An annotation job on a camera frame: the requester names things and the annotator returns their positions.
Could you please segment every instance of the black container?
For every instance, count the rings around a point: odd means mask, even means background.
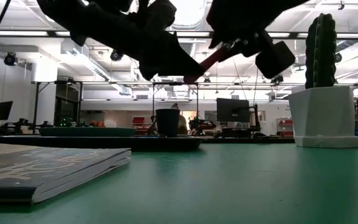
[[[178,124],[180,110],[176,109],[159,109],[157,114],[157,130],[159,134],[166,137],[175,138],[178,136]]]

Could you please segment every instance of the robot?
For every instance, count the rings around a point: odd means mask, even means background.
[[[128,55],[139,61],[146,80],[154,75],[183,76],[194,83],[214,63],[234,55],[258,54],[256,65],[266,78],[273,78],[295,62],[284,42],[273,44],[265,31],[283,11],[308,0],[214,0],[207,22],[214,30],[210,48],[217,48],[197,63],[179,45],[176,33],[165,29],[175,20],[169,0],[139,0],[139,10],[126,14],[133,0],[37,0],[42,12],[70,31],[71,39],[83,45],[91,37],[113,48],[113,60]]]

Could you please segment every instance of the green tabletop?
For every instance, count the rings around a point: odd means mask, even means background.
[[[203,144],[132,162],[0,223],[356,223],[358,149]]]

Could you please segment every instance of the green surface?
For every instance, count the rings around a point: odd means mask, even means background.
[[[128,166],[0,223],[357,223],[358,149],[203,144]]]

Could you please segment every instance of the white planter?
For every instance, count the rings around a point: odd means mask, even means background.
[[[350,148],[354,135],[354,100],[348,86],[310,88],[288,96],[295,143],[302,147]]]

